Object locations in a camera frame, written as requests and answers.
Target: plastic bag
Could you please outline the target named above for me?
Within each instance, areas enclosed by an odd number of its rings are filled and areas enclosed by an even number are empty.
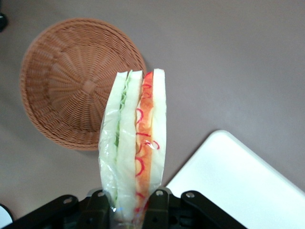
[[[166,150],[164,71],[117,73],[101,125],[99,163],[114,220],[138,228],[161,185]]]

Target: metal bolt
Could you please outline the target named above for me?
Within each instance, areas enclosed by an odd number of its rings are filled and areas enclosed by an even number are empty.
[[[72,202],[72,197],[66,198],[66,199],[63,201],[64,204],[69,204],[69,203],[71,203],[71,202]]]
[[[99,192],[99,193],[97,194],[97,196],[98,196],[98,197],[103,197],[103,196],[105,196],[105,193],[104,193],[104,192]]]
[[[156,195],[157,196],[163,196],[163,191],[161,191],[161,190],[156,191]]]
[[[188,197],[188,198],[194,198],[194,197],[195,197],[195,195],[194,195],[193,192],[188,192],[188,193],[186,193],[185,195],[186,195],[186,197]]]

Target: white plastic tray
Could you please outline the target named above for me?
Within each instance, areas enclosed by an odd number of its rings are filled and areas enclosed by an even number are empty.
[[[249,229],[305,229],[305,193],[227,131],[216,131],[167,186],[196,190]]]

